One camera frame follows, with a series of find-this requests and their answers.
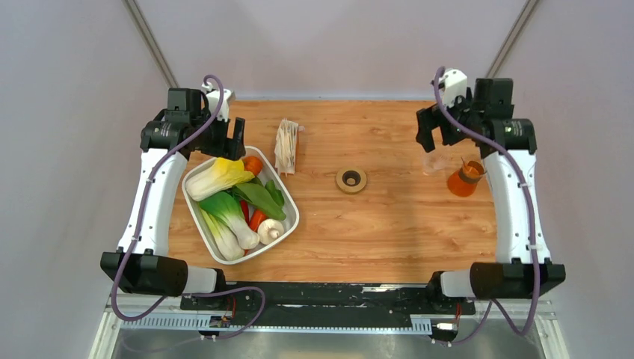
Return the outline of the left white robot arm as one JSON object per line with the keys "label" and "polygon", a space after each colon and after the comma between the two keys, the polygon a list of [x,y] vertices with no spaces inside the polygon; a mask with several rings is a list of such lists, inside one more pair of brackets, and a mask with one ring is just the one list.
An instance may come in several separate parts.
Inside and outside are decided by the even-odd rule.
{"label": "left white robot arm", "polygon": [[227,135],[231,90],[171,88],[167,107],[141,131],[141,174],[132,213],[114,252],[100,267],[113,291],[176,297],[200,293],[211,310],[224,307],[229,290],[219,269],[191,266],[171,258],[169,225],[179,181],[191,153],[236,160],[245,155],[244,120]]}

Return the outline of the orange glass carafe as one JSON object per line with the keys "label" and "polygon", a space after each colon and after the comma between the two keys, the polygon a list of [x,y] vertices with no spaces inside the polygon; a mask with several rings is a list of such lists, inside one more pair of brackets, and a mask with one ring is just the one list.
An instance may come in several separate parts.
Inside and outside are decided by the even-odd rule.
{"label": "orange glass carafe", "polygon": [[469,197],[486,174],[484,165],[476,160],[463,160],[462,165],[447,179],[448,190],[459,197]]}

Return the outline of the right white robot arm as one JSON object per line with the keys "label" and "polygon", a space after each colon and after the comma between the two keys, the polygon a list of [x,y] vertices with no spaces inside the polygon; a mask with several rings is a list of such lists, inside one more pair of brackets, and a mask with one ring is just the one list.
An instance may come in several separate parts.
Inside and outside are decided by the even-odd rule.
{"label": "right white robot arm", "polygon": [[437,313],[457,298],[536,299],[566,278],[565,267],[551,260],[541,229],[535,193],[537,141],[531,120],[514,117],[513,81],[477,79],[450,70],[433,81],[437,103],[416,113],[416,141],[435,150],[432,132],[443,145],[470,138],[479,149],[496,214],[496,260],[473,263],[461,271],[437,271],[426,293]]}

